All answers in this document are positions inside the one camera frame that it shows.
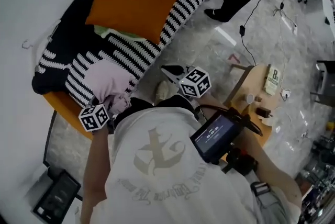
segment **marble floor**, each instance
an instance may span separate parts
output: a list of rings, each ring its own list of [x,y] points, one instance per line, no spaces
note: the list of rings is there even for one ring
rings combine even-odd
[[[219,8],[223,0],[206,1],[180,30],[140,81],[135,96],[154,99],[156,85],[164,79],[160,66],[171,62],[198,65],[209,72],[212,94],[224,101],[242,71],[231,69],[228,58],[234,54],[242,65],[252,64],[252,58],[242,45],[239,26],[243,25],[258,0],[252,0],[228,23],[211,20],[206,8]],[[273,162],[295,176],[308,161],[312,141],[322,135],[331,108],[314,103],[309,92],[315,87],[316,60],[334,60],[334,44],[321,44],[305,24],[305,4],[285,0],[284,11],[297,25],[296,33],[273,10],[282,0],[261,0],[246,25],[244,44],[256,63],[273,64],[283,72],[282,88],[291,96],[273,111],[273,133],[264,146]],[[57,115],[51,131],[47,161],[56,171],[68,170],[82,181],[90,141],[80,135]]]

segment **person wearing white t-shirt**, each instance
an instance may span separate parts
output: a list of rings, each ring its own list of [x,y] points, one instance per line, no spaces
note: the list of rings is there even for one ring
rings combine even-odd
[[[209,94],[199,104],[223,107]],[[173,96],[152,106],[132,98],[119,114],[109,158],[108,131],[93,135],[84,174],[81,223],[297,223],[301,193],[245,129],[234,141],[259,163],[256,197],[247,177],[205,163],[189,139],[201,126],[190,103]],[[203,109],[209,119],[216,111]]]

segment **white t-shirt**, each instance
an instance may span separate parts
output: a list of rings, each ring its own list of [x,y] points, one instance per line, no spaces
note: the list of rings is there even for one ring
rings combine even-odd
[[[190,111],[174,107],[121,121],[107,199],[94,207],[91,223],[263,223],[245,177],[202,160],[189,139],[199,127]]]

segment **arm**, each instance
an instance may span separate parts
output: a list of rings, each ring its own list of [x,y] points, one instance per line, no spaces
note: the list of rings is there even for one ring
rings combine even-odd
[[[105,183],[110,172],[107,137],[106,126],[93,135],[84,173],[84,195],[80,217],[82,224],[90,222],[93,207],[107,198]]]
[[[197,101],[200,105],[207,104],[226,108],[218,100],[208,94],[205,94]],[[216,111],[213,109],[203,109],[203,113],[207,119],[213,116],[215,112]],[[277,168],[277,166],[270,160],[263,148],[259,145],[252,131],[245,128],[244,132],[236,138],[234,144],[236,147],[246,150],[249,155],[253,156],[258,161],[259,165],[256,175],[261,181],[280,188],[289,202],[301,208],[302,195],[297,183],[289,175]]]

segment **strap buckle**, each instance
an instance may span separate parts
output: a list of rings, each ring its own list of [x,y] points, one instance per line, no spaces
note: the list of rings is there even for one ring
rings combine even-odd
[[[250,185],[251,190],[255,193],[255,196],[260,196],[271,191],[268,183],[265,182],[254,182]]]

